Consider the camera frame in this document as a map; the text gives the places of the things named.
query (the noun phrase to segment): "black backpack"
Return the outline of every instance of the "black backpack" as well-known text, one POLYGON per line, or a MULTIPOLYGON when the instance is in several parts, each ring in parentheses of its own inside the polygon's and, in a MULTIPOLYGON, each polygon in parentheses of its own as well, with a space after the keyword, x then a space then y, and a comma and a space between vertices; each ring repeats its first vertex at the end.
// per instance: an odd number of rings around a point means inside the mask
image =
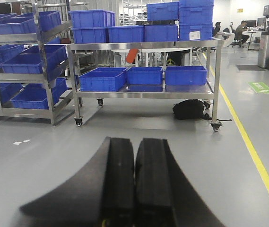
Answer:
POLYGON ((173 107, 173 112, 178 120, 185 119, 205 119, 210 120, 209 114, 204 114, 204 103, 197 99, 189 99, 176 104, 173 107))

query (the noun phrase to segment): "stainless steel shelf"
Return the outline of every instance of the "stainless steel shelf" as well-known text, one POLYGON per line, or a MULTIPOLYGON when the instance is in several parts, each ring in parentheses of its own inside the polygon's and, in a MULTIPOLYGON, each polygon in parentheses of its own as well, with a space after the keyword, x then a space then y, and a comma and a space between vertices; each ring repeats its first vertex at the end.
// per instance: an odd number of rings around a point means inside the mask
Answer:
POLYGON ((221 123, 217 119, 218 108, 218 93, 219 93, 219 80, 220 80, 220 65, 222 47, 229 45, 233 40, 232 35, 228 35, 227 40, 213 38, 207 41, 184 41, 184 42, 154 42, 154 43, 118 43, 118 44, 70 44, 67 46, 70 75, 72 80, 72 89, 75 102, 75 121, 77 126, 83 124, 80 98, 91 97, 99 100, 102 104, 103 98, 148 98, 148 99, 205 99, 213 100, 212 120, 211 125, 214 131, 218 131, 221 123), (78 68, 78 56, 76 51, 91 50, 94 51, 95 64, 98 65, 97 51, 98 50, 127 50, 127 49, 171 49, 171 48, 192 48, 192 47, 207 47, 207 61, 206 68, 208 70, 208 83, 204 86, 166 86, 162 92, 134 92, 125 86, 118 92, 85 92, 79 91, 75 82, 75 70, 78 68), (215 64, 215 78, 214 81, 209 81, 210 72, 210 51, 211 47, 217 47, 216 51, 216 64, 215 64))
POLYGON ((118 43, 118 44, 70 44, 69 49, 80 50, 128 50, 128 49, 164 49, 164 48, 190 48, 190 47, 216 47, 218 40, 205 41, 179 41, 154 43, 118 43))
POLYGON ((23 2, 23 1, 30 1, 30 0, 0 0, 0 3, 23 2))
POLYGON ((129 86, 118 92, 78 91, 78 98, 150 98, 150 99, 214 99, 210 85, 204 86, 169 86, 162 92, 131 92, 129 86))
MULTIPOLYGON (((0 3, 6 2, 28 2, 33 10, 33 14, 36 14, 39 10, 40 0, 0 0, 0 3)), ((66 7, 66 11, 69 11, 69 1, 67 0, 65 4, 61 4, 62 7, 66 7)), ((37 17, 35 18, 35 25, 37 31, 41 30, 41 25, 37 17)), ((46 53, 43 45, 59 36, 60 34, 66 33, 71 29, 71 21, 65 21, 60 26, 53 28, 47 32, 33 33, 33 34, 15 34, 15 35, 0 35, 0 45, 3 44, 38 44, 40 49, 40 57, 43 62, 47 61, 46 53)), ((13 108, 11 102, 5 104, 1 103, 0 100, 0 116, 7 117, 27 117, 27 118, 45 118, 50 119, 53 125, 64 115, 61 114, 63 108, 73 99, 73 93, 71 91, 65 92, 66 96, 60 99, 59 103, 54 104, 52 98, 52 90, 49 88, 49 72, 47 71, 45 65, 42 64, 43 73, 41 74, 19 74, 19 73, 2 73, 0 70, 0 83, 39 83, 45 85, 47 103, 49 109, 47 110, 37 110, 37 109, 19 109, 13 108)), ((58 65, 50 73, 54 73, 54 76, 59 76, 66 68, 68 68, 69 61, 64 61, 58 65)))
MULTIPOLYGON (((89 3, 86 2, 75 2, 71 3, 70 6, 88 6, 89 3)), ((54 3, 54 4, 43 4, 39 5, 38 8, 49 8, 49 7, 64 7, 66 4, 64 3, 54 3)))
MULTIPOLYGON (((62 109, 72 100, 72 92, 68 91, 67 96, 59 102, 54 108, 54 115, 57 117, 62 109)), ((2 108, 2 117, 26 117, 26 118, 45 118, 49 119, 52 116, 49 110, 40 109, 19 109, 19 108, 2 108)))
MULTIPOLYGON (((65 70, 69 66, 68 60, 62 62, 54 70, 65 70)), ((0 73, 0 83, 43 84, 44 74, 0 73)))
MULTIPOLYGON (((43 43, 54 39, 60 33, 65 33, 71 28, 71 21, 66 21, 62 25, 43 33, 43 43)), ((36 33, 0 35, 0 44, 35 44, 38 41, 36 33)))

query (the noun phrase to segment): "metal shelving rack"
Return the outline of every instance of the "metal shelving rack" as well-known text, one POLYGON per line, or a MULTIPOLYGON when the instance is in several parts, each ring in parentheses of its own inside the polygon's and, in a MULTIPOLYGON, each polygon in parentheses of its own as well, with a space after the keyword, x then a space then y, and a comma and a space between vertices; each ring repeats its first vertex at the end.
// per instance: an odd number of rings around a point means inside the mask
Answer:
MULTIPOLYGON (((71 21, 65 21, 62 25, 55 27, 54 29, 42 32, 40 29, 40 17, 38 10, 39 0, 0 0, 0 3, 9 2, 31 2, 36 33, 32 34, 15 34, 15 35, 0 35, 0 45, 4 44, 38 44, 40 55, 42 59, 42 74, 11 74, 11 73, 1 73, 0 72, 0 83, 38 83, 44 84, 47 93, 47 100, 49 109, 18 109, 12 108, 9 104, 2 104, 0 100, 0 116, 7 117, 27 117, 27 118, 45 118, 50 119, 51 124, 55 125, 58 115, 64 109, 64 107, 72 100, 72 92, 68 91, 68 94, 63 98, 58 104, 54 105, 52 98, 52 90, 50 82, 47 77, 47 60, 44 45, 54 39, 55 37, 63 34, 71 29, 71 21)), ((69 10, 69 0, 66 0, 66 7, 69 10)), ((62 62, 58 67, 63 70, 68 68, 68 61, 62 62)))
POLYGON ((230 35, 227 40, 213 39, 208 41, 185 41, 185 42, 157 42, 157 43, 120 43, 120 44, 70 44, 67 46, 69 56, 69 69, 72 81, 73 97, 75 100, 75 121, 77 126, 83 124, 83 116, 81 114, 82 100, 81 98, 90 97, 97 98, 99 105, 103 105, 103 98, 149 98, 149 99, 204 99, 213 100, 211 125, 214 131, 218 131, 222 125, 217 120, 217 102, 219 92, 220 65, 222 47, 232 42, 234 36, 230 35), (179 86, 173 87, 174 91, 167 92, 165 82, 163 83, 162 92, 131 92, 125 86, 119 92, 84 92, 80 91, 75 82, 75 69, 77 65, 76 51, 91 50, 95 53, 95 64, 97 65, 96 53, 98 50, 128 50, 128 49, 160 49, 160 48, 192 48, 207 47, 208 80, 204 86, 179 86), (215 77, 214 81, 209 76, 210 72, 210 51, 212 47, 217 47, 215 77))

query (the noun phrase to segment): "office chair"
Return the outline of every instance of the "office chair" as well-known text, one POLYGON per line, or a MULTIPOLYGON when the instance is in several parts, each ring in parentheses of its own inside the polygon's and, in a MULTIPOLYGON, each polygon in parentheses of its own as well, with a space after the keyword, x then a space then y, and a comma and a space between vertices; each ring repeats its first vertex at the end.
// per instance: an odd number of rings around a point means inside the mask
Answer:
POLYGON ((236 32, 235 32, 235 30, 233 29, 233 22, 231 22, 231 24, 230 24, 230 28, 231 28, 232 33, 235 34, 235 37, 234 37, 233 42, 232 42, 229 46, 231 46, 232 48, 233 48, 234 46, 236 46, 236 45, 238 45, 239 47, 243 47, 241 40, 239 39, 238 35, 236 35, 236 32))
POLYGON ((235 37, 231 46, 232 48, 236 45, 238 45, 239 47, 243 47, 240 35, 240 33, 235 32, 235 37))
POLYGON ((218 32, 220 31, 220 23, 221 21, 218 21, 215 23, 215 28, 212 30, 212 36, 216 36, 218 34, 218 32))

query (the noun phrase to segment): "white wall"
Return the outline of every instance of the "white wall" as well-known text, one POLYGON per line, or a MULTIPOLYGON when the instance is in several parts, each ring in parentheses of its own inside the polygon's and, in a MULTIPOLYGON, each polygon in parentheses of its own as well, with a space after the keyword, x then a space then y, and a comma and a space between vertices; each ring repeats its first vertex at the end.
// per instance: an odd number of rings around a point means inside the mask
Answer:
POLYGON ((263 17, 263 7, 269 5, 269 0, 231 0, 230 19, 235 26, 242 20, 257 20, 263 17))
POLYGON ((214 0, 213 23, 221 21, 221 31, 229 28, 231 0, 214 0))

